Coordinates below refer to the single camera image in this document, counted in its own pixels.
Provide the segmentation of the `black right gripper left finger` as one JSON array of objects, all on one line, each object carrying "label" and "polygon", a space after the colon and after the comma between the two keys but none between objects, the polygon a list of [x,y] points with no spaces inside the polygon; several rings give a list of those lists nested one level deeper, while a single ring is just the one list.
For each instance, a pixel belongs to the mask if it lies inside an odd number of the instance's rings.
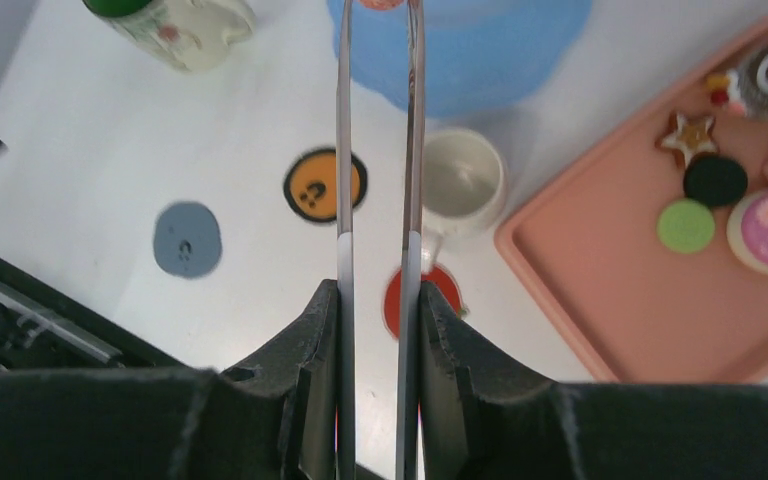
[{"label": "black right gripper left finger", "polygon": [[224,372],[0,372],[0,479],[331,479],[337,286]]}]

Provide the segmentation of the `metal tongs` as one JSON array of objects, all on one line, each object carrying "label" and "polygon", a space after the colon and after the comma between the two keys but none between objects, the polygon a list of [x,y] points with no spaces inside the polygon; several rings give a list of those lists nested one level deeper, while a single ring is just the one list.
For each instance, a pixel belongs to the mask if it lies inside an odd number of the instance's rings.
[{"label": "metal tongs", "polygon": [[[351,37],[352,7],[343,5],[336,88],[337,286],[339,393],[337,402],[337,467],[341,479],[356,476],[355,285],[352,199]],[[416,326],[421,263],[421,157],[425,132],[425,29],[420,1],[407,4],[409,110],[406,186],[400,293],[397,383],[396,476],[418,475],[418,350]]]}]

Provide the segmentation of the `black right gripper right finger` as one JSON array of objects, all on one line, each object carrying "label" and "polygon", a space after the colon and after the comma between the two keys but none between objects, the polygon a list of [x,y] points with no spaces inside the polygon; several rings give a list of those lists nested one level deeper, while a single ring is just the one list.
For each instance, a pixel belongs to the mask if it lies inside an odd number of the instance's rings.
[{"label": "black right gripper right finger", "polygon": [[563,383],[419,294],[430,479],[768,479],[768,386]]}]

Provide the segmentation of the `green macaron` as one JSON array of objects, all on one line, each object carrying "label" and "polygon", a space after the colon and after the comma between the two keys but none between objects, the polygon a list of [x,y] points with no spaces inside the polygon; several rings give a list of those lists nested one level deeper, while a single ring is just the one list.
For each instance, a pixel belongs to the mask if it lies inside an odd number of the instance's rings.
[{"label": "green macaron", "polygon": [[670,203],[656,222],[656,234],[661,244],[681,254],[704,250],[712,242],[715,231],[716,222],[711,210],[691,199]]}]

